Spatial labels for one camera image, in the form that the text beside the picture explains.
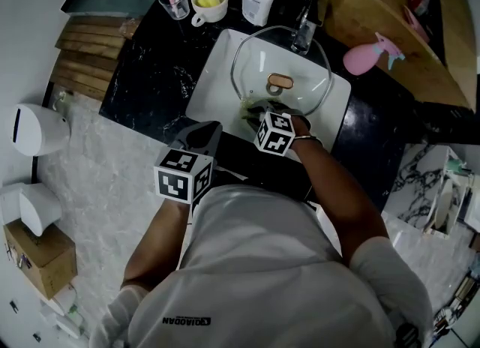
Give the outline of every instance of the toothbrush cup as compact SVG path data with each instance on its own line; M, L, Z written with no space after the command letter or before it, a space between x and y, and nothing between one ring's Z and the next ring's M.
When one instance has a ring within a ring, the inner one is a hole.
M190 13L190 5L188 0L178 0L170 4L170 0L158 0L158 2L165 8L165 11L174 20L182 20Z
M227 14L228 0L220 0L215 7L204 8L197 5L197 0L191 0L195 14L192 17L192 26L200 27L204 23L215 23L222 20Z

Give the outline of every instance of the white sink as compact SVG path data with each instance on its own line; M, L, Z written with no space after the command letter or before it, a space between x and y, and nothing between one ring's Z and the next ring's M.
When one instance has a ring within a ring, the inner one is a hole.
M198 122L217 120L223 125L223 131L253 142L255 133L246 121L241 119L245 114L242 106L245 102L239 99L230 80L233 57L240 43L247 37L247 34L232 29L225 29L220 33L193 90L186 115ZM296 91L308 91L302 92L301 97L298 93L283 91L277 99L287 106L306 112L320 99L323 85L328 80L328 72L324 67L258 37L246 42L241 53L235 66L234 77L242 96L253 101L273 98L266 88L258 88L258 85L265 85L267 76L276 73L292 77ZM329 152L344 119L349 96L350 84L333 74L331 90L322 106L308 116L312 123L312 134L323 141Z

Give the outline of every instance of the cardboard box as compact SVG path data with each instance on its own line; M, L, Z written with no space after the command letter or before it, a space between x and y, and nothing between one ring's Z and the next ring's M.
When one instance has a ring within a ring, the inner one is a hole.
M4 232L8 246L30 263L23 262L22 272L47 299L77 276L75 243L57 226L49 226L37 237L21 220L15 220L4 226Z
M404 18L407 0L328 0L323 27L348 47L392 40L406 56L388 70L388 55L377 67L397 80L417 101L476 110L476 42L467 0L440 0L445 63Z

